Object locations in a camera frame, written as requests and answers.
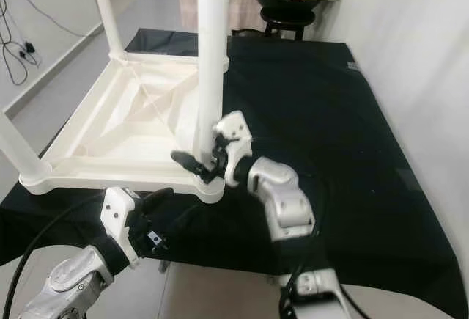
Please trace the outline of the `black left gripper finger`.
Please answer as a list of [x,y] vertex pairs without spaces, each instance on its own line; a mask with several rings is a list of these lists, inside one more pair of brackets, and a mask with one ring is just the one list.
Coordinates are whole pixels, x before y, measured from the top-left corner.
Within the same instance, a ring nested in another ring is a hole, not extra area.
[[162,188],[149,193],[148,195],[144,196],[143,199],[141,199],[141,212],[144,214],[150,214],[173,194],[173,188]]

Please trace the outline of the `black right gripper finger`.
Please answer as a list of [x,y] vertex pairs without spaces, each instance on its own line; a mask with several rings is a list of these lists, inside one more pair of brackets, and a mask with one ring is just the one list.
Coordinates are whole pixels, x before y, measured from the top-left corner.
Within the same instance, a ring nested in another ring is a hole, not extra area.
[[217,172],[214,169],[201,164],[201,162],[190,153],[175,150],[171,152],[171,159],[177,162],[185,171],[198,176],[202,182],[212,182],[217,178]]

